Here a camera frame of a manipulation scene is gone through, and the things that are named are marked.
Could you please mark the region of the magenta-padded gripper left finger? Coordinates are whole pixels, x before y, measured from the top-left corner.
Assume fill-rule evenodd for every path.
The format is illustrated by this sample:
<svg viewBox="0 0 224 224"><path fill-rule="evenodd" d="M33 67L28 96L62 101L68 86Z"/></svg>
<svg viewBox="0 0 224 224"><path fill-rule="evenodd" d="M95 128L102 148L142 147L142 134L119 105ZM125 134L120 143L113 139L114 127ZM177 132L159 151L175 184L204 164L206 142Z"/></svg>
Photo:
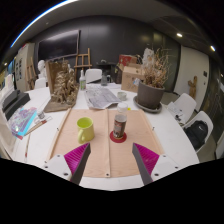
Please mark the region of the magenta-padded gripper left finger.
<svg viewBox="0 0 224 224"><path fill-rule="evenodd" d="M82 179L90 153L90 144L85 143L65 155L56 154L43 165L43 169L78 185Z"/></svg>

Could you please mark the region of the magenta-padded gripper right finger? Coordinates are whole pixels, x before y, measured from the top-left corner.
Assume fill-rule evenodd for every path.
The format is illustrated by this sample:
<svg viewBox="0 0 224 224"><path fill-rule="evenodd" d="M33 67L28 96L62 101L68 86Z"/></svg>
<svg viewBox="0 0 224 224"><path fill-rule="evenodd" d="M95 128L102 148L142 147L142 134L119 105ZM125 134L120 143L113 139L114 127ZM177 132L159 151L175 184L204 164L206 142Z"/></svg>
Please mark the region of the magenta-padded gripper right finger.
<svg viewBox="0 0 224 224"><path fill-rule="evenodd" d="M152 183L180 169L180 166L167 154L159 155L140 144L133 144L132 153L135 157L144 185Z"/></svg>

